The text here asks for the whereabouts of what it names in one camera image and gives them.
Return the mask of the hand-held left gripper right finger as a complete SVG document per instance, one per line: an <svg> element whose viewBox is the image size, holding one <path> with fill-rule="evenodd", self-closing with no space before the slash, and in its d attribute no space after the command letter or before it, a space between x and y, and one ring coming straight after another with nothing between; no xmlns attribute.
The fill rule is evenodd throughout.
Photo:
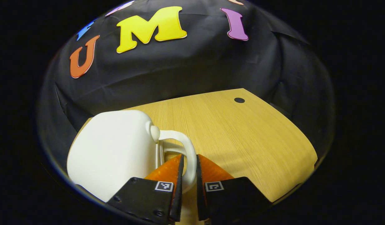
<svg viewBox="0 0 385 225"><path fill-rule="evenodd" d="M203 155L196 158L200 221L244 221L273 205L249 178L235 178Z"/></svg>

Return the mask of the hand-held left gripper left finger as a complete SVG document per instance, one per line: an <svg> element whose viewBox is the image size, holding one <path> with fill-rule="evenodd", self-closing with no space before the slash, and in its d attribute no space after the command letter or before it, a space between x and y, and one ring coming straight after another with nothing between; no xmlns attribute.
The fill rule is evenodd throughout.
<svg viewBox="0 0 385 225"><path fill-rule="evenodd" d="M174 224L180 221L184 155L179 154L161 165L161 174L169 178L130 178L107 205L124 215L150 224Z"/></svg>

